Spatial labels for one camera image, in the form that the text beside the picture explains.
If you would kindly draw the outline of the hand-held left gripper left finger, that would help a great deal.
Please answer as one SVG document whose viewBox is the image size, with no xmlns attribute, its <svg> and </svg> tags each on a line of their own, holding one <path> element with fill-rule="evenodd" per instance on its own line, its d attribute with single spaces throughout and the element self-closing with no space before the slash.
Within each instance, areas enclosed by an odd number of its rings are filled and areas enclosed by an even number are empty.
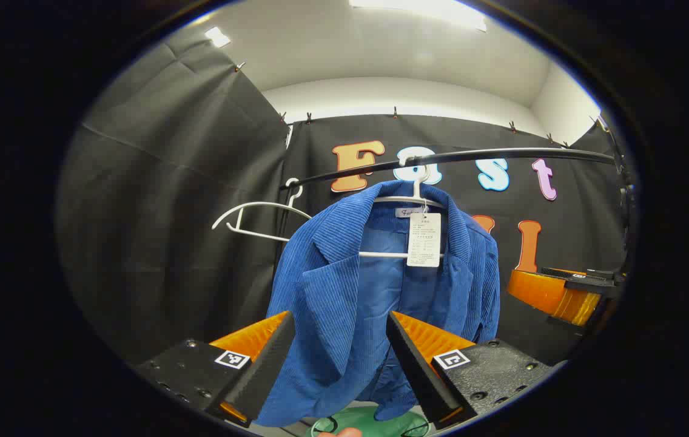
<svg viewBox="0 0 689 437">
<path fill-rule="evenodd" d="M 294 315 L 283 311 L 217 340 L 182 340 L 135 370 L 182 404 L 248 428 L 260 415 L 294 338 Z"/>
</svg>

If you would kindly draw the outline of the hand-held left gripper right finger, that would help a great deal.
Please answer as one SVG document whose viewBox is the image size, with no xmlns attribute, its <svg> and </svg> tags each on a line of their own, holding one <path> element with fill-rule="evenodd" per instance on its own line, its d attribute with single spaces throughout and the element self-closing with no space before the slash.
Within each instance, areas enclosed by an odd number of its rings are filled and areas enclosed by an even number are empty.
<svg viewBox="0 0 689 437">
<path fill-rule="evenodd" d="M 553 366 L 505 341 L 475 344 L 397 311 L 387 317 L 386 335 L 437 430 L 494 414 L 554 375 Z"/>
</svg>

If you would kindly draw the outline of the green laundry hamper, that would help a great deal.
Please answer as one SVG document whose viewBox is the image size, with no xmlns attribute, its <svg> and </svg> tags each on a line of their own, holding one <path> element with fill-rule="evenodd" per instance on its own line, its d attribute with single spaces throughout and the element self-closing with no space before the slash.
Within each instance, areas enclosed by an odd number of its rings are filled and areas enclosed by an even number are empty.
<svg viewBox="0 0 689 437">
<path fill-rule="evenodd" d="M 359 429 L 362 437 L 426 437 L 431 431 L 430 423 L 420 414 L 407 412 L 388 421 L 378 421 L 374 418 L 375 411 L 376 406 L 348 407 L 315 421 L 304 437 L 319 437 L 323 432 L 337 434 L 345 428 Z"/>
</svg>

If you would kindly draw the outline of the blue corduroy jacket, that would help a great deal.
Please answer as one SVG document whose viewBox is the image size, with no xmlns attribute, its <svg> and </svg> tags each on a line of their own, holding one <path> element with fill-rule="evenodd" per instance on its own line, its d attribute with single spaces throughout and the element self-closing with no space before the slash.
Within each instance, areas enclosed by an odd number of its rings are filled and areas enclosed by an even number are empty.
<svg viewBox="0 0 689 437">
<path fill-rule="evenodd" d="M 497 243 L 452 197 L 423 185 L 439 215 L 438 266 L 363 252 L 406 252 L 410 218 L 401 203 L 411 182 L 392 180 L 344 197 L 300 226 L 278 263 L 267 314 L 294 315 L 295 339 L 257 423 L 280 428 L 322 418 L 354 401 L 376 404 L 375 420 L 405 415 L 414 392 L 392 351 L 392 311 L 475 343 L 496 337 L 500 313 Z"/>
</svg>

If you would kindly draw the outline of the white hanger with jacket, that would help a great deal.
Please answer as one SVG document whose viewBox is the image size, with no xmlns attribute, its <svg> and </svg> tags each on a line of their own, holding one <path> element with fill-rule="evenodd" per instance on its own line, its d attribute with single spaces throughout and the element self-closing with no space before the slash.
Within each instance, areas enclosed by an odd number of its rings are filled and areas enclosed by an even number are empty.
<svg viewBox="0 0 689 437">
<path fill-rule="evenodd" d="M 429 165 L 424 165 L 422 166 L 424 169 L 424 172 L 422 175 L 418 176 L 414 182 L 413 182 L 413 194 L 411 196 L 381 196 L 381 197 L 375 197 L 374 203 L 413 203 L 417 205 L 422 205 L 423 206 L 423 215 L 427 215 L 428 208 L 429 207 L 434 207 L 434 208 L 441 208 L 441 209 L 447 209 L 446 206 L 443 204 L 436 202 L 436 201 L 430 201 L 427 198 L 424 198 L 420 195 L 420 186 L 422 183 L 424 183 L 428 178 L 430 174 L 430 168 Z M 369 257 L 369 258 L 386 258 L 386 259 L 411 259 L 411 260 L 418 260 L 418 261 L 426 261 L 427 265 L 429 265 L 430 261 L 430 256 L 426 256 L 424 254 L 417 254 L 416 256 L 413 254 L 409 254 L 408 252 L 367 252 L 367 251 L 362 251 L 359 253 L 361 257 Z"/>
</svg>

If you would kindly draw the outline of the black clothes rack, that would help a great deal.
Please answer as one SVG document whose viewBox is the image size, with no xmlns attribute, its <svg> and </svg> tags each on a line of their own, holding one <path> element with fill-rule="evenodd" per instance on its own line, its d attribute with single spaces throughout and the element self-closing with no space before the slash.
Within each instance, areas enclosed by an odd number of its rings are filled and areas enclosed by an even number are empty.
<svg viewBox="0 0 689 437">
<path fill-rule="evenodd" d="M 279 189 L 284 191 L 297 186 L 308 185 L 309 183 L 360 176 L 368 172 L 394 171 L 394 169 L 403 167 L 456 163 L 457 161 L 489 160 L 489 158 L 558 158 L 558 160 L 593 161 L 594 163 L 614 165 L 618 172 L 621 172 L 622 167 L 625 165 L 624 157 L 619 151 L 614 152 L 613 155 L 608 155 L 577 149 L 565 149 L 565 147 L 498 147 L 497 149 L 480 149 L 424 155 L 424 157 L 400 158 L 394 161 L 384 161 L 384 163 L 356 166 L 344 171 L 327 172 L 327 174 L 319 174 L 301 180 L 292 180 L 281 185 Z"/>
</svg>

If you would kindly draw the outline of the empty white hanger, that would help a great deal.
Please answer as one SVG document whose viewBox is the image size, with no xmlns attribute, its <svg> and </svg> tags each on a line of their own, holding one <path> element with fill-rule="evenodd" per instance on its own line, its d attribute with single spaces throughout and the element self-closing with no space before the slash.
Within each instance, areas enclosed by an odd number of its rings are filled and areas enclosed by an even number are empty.
<svg viewBox="0 0 689 437">
<path fill-rule="evenodd" d="M 211 231 L 215 231 L 217 227 L 220 226 L 220 224 L 225 221 L 225 219 L 234 214 L 237 213 L 237 222 L 235 225 L 230 224 L 230 222 L 226 222 L 226 229 L 228 229 L 230 232 L 235 233 L 235 234 L 241 234 L 241 235 L 248 235 L 248 236 L 253 236 L 256 238 L 260 238 L 262 240 L 272 240 L 275 242 L 283 242 L 286 243 L 290 241 L 287 238 L 284 238 L 283 236 L 278 236 L 278 235 L 270 235 L 266 233 L 260 233 L 260 232 L 253 232 L 247 229 L 243 229 L 241 227 L 242 220 L 244 217 L 244 211 L 249 208 L 259 208 L 259 207 L 267 207 L 267 208 L 275 208 L 284 212 L 292 212 L 295 215 L 298 215 L 300 217 L 303 217 L 306 220 L 311 220 L 313 217 L 306 213 L 305 211 L 302 211 L 301 209 L 298 209 L 294 206 L 294 201 L 295 199 L 299 198 L 303 194 L 303 187 L 301 186 L 301 180 L 298 178 L 289 178 L 286 180 L 286 182 L 283 185 L 283 188 L 291 188 L 292 186 L 297 186 L 298 190 L 294 194 L 291 194 L 288 202 L 281 204 L 277 202 L 265 202 L 265 201 L 258 201 L 258 202 L 245 202 L 242 204 L 239 204 L 237 206 L 234 206 L 233 208 L 226 210 L 225 213 L 220 215 L 216 221 L 212 224 L 210 227 Z"/>
</svg>

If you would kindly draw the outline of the white paper garment tag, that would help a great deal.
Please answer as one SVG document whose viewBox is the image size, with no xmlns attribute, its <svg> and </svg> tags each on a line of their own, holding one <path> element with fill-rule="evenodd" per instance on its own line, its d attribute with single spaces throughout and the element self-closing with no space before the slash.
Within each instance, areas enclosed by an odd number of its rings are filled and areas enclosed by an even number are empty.
<svg viewBox="0 0 689 437">
<path fill-rule="evenodd" d="M 406 265 L 438 268 L 442 257 L 442 215 L 415 212 L 410 215 Z"/>
</svg>

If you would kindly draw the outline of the black backdrop cloth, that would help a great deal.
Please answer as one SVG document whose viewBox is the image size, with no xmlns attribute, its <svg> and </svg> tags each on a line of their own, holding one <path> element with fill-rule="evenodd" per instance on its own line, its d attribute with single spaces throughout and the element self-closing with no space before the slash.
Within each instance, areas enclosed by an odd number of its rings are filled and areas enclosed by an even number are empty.
<svg viewBox="0 0 689 437">
<path fill-rule="evenodd" d="M 269 100 L 201 32 L 149 50 L 96 101 L 65 160 L 57 238 L 70 288 L 117 355 L 139 364 L 179 340 L 212 340 L 264 318 L 276 242 L 211 224 L 241 203 L 283 202 L 289 178 L 336 171 L 336 147 L 361 166 L 400 153 L 548 147 L 527 132 L 450 117 L 399 113 L 315 118 L 287 126 Z M 544 158 L 440 165 L 436 185 L 461 210 L 494 219 L 500 253 L 498 335 L 544 362 L 576 336 L 508 296 L 510 271 L 538 266 L 614 270 L 625 257 L 613 165 Z"/>
</svg>

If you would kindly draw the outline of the large ceiling light panel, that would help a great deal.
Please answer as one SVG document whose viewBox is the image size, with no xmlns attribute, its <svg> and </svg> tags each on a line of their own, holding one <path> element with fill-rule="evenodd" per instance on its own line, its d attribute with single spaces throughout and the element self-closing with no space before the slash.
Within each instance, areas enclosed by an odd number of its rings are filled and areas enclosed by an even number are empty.
<svg viewBox="0 0 689 437">
<path fill-rule="evenodd" d="M 484 14 L 459 0 L 348 0 L 353 8 L 404 11 L 486 33 Z"/>
</svg>

